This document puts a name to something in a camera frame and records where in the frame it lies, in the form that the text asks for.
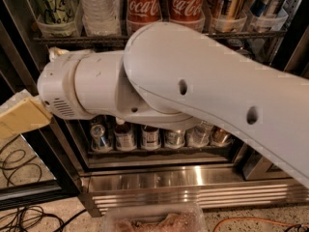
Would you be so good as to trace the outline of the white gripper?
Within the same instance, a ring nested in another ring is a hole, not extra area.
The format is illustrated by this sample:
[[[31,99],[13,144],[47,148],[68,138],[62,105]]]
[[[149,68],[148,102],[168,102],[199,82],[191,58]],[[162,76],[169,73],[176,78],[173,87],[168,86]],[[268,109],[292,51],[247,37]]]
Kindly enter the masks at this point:
[[[93,50],[49,48],[50,62],[37,82],[40,98],[24,89],[1,104],[0,138],[7,139],[45,127],[50,124],[52,114],[64,120],[92,119],[93,115],[80,104],[74,86],[77,66],[88,53],[93,53]]]

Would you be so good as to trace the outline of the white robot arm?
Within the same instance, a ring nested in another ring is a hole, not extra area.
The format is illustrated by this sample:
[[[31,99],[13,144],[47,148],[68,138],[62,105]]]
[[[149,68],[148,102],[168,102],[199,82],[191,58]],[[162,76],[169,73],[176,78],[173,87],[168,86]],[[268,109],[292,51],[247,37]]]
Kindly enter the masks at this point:
[[[235,135],[309,187],[309,80],[264,66],[192,29],[142,27],[119,51],[69,51],[1,106],[0,138],[52,117],[112,115],[179,130],[201,121]]]

